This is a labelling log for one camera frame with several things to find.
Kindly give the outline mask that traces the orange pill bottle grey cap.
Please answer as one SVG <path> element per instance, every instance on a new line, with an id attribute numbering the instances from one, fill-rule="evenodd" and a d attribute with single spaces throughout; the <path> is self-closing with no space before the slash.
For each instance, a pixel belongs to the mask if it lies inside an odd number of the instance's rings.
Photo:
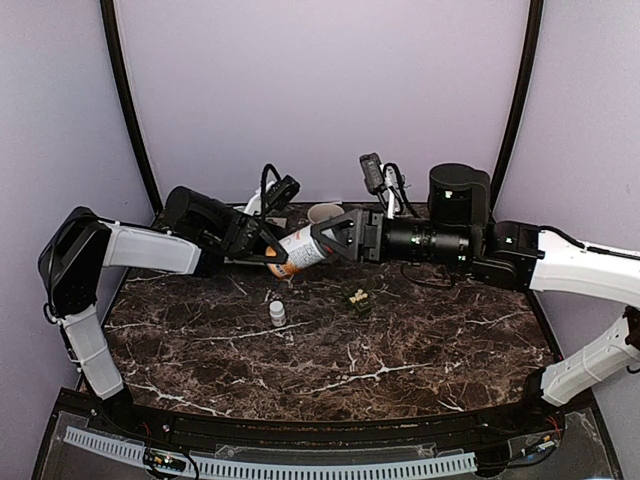
<path id="1" fill-rule="evenodd" d="M 307 225 L 282 238 L 280 245 L 287 252 L 287 261 L 283 264 L 268 264 L 267 267 L 277 278 L 288 278 L 326 260 L 332 250 L 319 243 L 312 236 L 312 226 Z"/>

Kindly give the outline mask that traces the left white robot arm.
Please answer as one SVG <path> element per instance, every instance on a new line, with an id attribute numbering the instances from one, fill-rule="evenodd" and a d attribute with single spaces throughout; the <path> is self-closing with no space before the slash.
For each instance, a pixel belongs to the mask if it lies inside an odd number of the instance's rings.
<path id="1" fill-rule="evenodd" d="M 47 296 L 44 315 L 60 327 L 90 390 L 108 400 L 101 417 L 117 434 L 134 435 L 141 415 L 114 397 L 125 384 L 98 318 L 102 271 L 126 267 L 207 278 L 226 260 L 283 264 L 288 254 L 266 217 L 296 193 L 295 186 L 276 182 L 258 192 L 258 209 L 243 211 L 179 186 L 167 199 L 161 229 L 105 219 L 77 207 L 56 231 L 38 258 Z"/>

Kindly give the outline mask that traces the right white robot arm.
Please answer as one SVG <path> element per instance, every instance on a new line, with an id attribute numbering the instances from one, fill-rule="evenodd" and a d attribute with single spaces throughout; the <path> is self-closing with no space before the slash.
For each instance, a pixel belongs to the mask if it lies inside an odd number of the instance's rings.
<path id="1" fill-rule="evenodd" d="M 530 374 L 524 401 L 510 413 L 521 434 L 534 432 L 561 407 L 612 374 L 639 362 L 639 255 L 572 238 L 551 226 L 490 218 L 490 177 L 470 166 L 429 172 L 426 219 L 354 209 L 316 224 L 314 240 L 352 261 L 444 265 L 486 285 L 517 292 L 558 291 L 624 304 L 598 338 Z"/>

